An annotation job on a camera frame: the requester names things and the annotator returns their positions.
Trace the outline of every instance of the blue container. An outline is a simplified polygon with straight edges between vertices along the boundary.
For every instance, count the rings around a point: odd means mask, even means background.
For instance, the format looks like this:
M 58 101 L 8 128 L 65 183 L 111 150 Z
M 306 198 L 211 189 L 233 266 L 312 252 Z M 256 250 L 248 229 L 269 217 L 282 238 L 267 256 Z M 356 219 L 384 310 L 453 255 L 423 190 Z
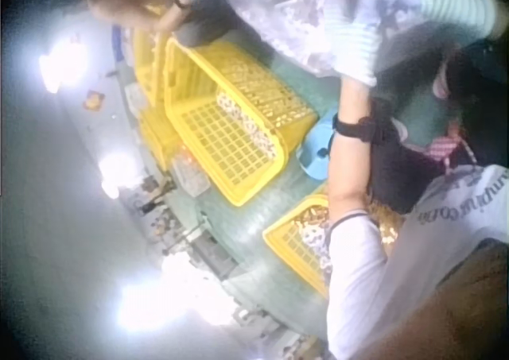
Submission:
M 299 164 L 304 172 L 315 180 L 327 180 L 328 143 L 334 132 L 332 118 L 336 113 L 337 109 L 334 108 L 325 114 L 297 147 L 296 154 Z

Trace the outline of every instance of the wrist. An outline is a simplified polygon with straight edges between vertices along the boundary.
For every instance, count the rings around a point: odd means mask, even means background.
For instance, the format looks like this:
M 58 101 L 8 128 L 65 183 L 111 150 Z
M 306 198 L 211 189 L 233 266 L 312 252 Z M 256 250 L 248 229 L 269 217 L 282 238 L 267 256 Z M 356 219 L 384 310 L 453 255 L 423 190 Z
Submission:
M 191 6 L 192 0 L 176 0 L 175 3 L 179 6 L 179 8 L 187 9 Z
M 343 123 L 357 124 L 371 115 L 370 88 L 357 79 L 341 77 L 341 96 L 338 119 Z

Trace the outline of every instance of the light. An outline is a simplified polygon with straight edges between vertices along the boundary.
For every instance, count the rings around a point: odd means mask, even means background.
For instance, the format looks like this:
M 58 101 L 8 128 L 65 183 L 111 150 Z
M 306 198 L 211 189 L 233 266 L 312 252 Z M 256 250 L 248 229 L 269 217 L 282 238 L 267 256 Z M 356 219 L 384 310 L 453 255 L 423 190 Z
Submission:
M 99 162 L 104 181 L 117 188 L 132 188 L 140 183 L 134 159 L 125 153 L 113 153 Z
M 101 186 L 103 187 L 104 193 L 106 193 L 111 199 L 117 199 L 120 196 L 119 188 L 115 184 L 104 180 L 101 183 Z
M 61 41 L 48 56 L 39 58 L 39 67 L 46 89 L 56 94 L 61 84 L 76 84 L 87 71 L 88 54 L 85 45 Z
M 41 69 L 42 79 L 45 82 L 46 90 L 52 94 L 56 94 L 60 87 L 61 79 L 56 67 L 52 64 L 51 58 L 49 56 L 40 56 L 39 68 Z
M 119 324 L 129 332 L 156 331 L 185 311 L 168 284 L 149 281 L 123 289 Z
M 212 326 L 227 325 L 238 307 L 218 281 L 209 279 L 209 274 L 197 269 L 186 253 L 177 253 L 165 258 L 161 269 L 163 278 L 187 300 L 188 308 L 200 314 Z

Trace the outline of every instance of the yellow plastic basket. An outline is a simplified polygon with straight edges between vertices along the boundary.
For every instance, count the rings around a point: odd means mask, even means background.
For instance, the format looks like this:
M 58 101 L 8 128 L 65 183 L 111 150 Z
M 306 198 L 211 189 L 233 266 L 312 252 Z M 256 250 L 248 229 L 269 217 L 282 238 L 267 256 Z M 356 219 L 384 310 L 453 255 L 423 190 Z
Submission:
M 302 212 L 316 206 L 327 207 L 327 196 L 316 194 L 306 197 L 295 209 L 266 229 L 263 239 L 295 273 L 328 298 L 319 259 L 302 241 L 297 226 L 292 223 Z
M 168 36 L 164 33 L 134 31 L 134 74 L 152 107 L 164 106 L 163 69 L 167 41 Z
M 166 172 L 169 162 L 181 145 L 176 130 L 167 119 L 164 107 L 146 108 L 139 117 L 140 132 L 159 168 Z
M 219 92 L 234 100 L 274 143 L 275 160 L 217 105 Z M 169 40 L 165 109 L 202 168 L 236 206 L 245 204 L 285 167 L 289 152 L 317 120 L 289 88 L 226 41 L 187 49 Z

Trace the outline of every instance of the glove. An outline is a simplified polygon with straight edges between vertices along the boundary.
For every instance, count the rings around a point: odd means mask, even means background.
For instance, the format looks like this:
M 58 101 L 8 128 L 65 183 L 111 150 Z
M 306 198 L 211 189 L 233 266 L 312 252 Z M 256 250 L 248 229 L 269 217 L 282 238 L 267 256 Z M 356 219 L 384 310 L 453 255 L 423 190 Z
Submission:
M 324 4 L 325 35 L 332 47 L 332 67 L 340 74 L 373 87 L 375 63 L 382 38 L 377 25 L 369 25 L 355 19 L 348 20 L 338 0 Z

